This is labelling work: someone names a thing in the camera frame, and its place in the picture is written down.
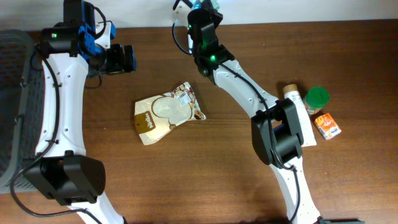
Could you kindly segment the teal snack packet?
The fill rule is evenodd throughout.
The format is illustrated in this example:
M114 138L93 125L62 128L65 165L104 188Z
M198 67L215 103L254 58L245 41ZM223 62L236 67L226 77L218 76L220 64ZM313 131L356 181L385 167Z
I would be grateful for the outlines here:
M217 0L194 0L192 9L215 9L218 10L220 5Z

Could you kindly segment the beige brown snack pouch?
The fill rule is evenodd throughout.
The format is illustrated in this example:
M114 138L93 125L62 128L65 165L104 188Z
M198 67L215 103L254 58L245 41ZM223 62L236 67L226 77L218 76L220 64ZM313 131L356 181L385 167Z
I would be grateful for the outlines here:
M145 146L158 142L187 121L205 119L189 82L134 104L134 127Z

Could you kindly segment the white bamboo print tube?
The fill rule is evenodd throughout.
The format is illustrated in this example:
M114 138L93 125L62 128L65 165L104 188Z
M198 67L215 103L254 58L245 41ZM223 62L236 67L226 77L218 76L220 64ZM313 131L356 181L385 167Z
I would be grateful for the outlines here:
M315 135L313 133L310 117L307 113L307 110L305 109L305 105L304 105L302 97L300 96L297 85L289 84L289 85L283 87L282 91L284 94L284 98L291 99L296 106L298 119L300 122L302 134L303 134L302 146L303 147L316 146L317 142L315 139Z

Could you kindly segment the green lid jar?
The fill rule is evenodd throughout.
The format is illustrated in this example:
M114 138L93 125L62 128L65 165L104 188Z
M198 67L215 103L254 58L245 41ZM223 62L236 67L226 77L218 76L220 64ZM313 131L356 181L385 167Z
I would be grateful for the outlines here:
M318 113L330 100L329 92L322 86L315 86L307 92L303 100L307 113Z

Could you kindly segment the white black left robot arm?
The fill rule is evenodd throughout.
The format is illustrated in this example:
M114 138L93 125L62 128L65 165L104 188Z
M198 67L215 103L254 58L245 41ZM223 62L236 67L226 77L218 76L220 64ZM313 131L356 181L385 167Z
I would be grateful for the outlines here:
M86 155L83 94L87 78L131 73L137 63L130 45L113 42L114 24L83 0L63 3L63 20L40 36L44 113L35 159L21 174L47 199L77 213L85 223L125 223L104 189L104 164Z

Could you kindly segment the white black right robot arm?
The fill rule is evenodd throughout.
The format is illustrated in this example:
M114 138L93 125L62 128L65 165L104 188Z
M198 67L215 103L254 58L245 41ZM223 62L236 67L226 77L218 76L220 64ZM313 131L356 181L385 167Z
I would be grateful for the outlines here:
M223 16L211 7L187 16L192 53L201 74L226 91L251 120L252 146L275 174L290 223L324 223L303 171L304 138L294 102L263 90L242 69L233 54L219 44L216 28Z

